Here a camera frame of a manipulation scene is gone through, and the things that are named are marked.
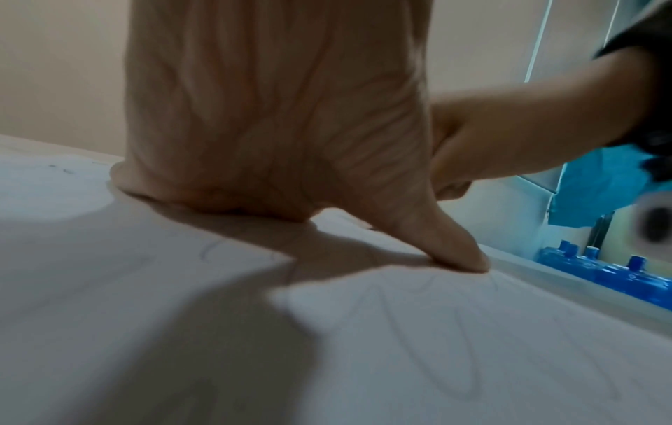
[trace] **white table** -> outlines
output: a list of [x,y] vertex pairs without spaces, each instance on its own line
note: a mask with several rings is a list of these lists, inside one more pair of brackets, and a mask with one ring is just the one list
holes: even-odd
[[338,210],[161,209],[107,155],[0,154],[2,425],[672,423],[666,310],[488,248],[490,274],[444,270]]

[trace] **human hand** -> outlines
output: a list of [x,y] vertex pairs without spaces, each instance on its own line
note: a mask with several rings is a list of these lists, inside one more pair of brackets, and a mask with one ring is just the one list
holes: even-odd
[[440,199],[478,179],[541,172],[617,141],[649,112],[657,70],[629,48],[546,81],[434,99]]
[[487,270],[431,187],[430,14],[431,0],[134,0],[113,182],[212,213],[339,207]]

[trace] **wrinkled skin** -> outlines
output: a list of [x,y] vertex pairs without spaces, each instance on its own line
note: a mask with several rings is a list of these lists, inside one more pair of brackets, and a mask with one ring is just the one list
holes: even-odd
[[487,270],[430,182],[430,14],[431,0],[135,0],[113,182],[215,213],[339,207]]

